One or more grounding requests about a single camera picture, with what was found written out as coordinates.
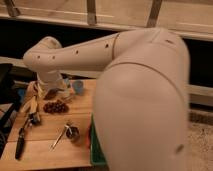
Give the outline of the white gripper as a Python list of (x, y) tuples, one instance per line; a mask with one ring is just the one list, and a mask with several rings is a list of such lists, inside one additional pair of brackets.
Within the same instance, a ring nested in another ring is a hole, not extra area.
[(59, 88), (65, 89), (66, 84), (62, 78), (61, 73), (58, 70), (49, 72), (38, 72), (37, 80), (34, 83), (34, 89), (37, 92), (39, 98), (43, 99), (44, 93), (50, 89)]

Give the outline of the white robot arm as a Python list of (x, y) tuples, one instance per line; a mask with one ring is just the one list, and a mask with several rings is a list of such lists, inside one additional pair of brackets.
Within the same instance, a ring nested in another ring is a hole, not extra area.
[(62, 69), (93, 70), (93, 120), (110, 171), (187, 171), (190, 57), (164, 28), (125, 31), (63, 48), (46, 37), (23, 56), (50, 87)]

